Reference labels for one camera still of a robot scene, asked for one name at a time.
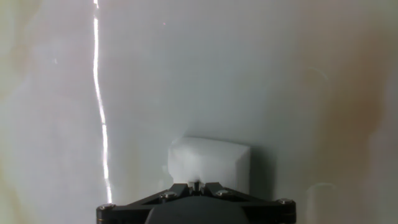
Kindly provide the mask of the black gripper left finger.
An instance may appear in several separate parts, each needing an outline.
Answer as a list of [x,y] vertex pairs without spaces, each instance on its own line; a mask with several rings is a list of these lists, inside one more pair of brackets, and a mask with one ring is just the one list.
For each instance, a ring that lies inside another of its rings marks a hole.
[[188,184],[173,184],[171,188],[127,205],[107,203],[96,208],[97,224],[144,224],[150,212],[166,202],[190,196]]

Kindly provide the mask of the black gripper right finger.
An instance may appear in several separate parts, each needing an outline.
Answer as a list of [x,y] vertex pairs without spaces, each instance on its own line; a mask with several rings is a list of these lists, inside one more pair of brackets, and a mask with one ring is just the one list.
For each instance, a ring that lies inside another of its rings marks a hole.
[[218,182],[207,183],[202,187],[202,195],[231,202],[241,208],[249,223],[296,223],[296,203],[292,199],[280,198],[267,201],[237,190],[223,187]]

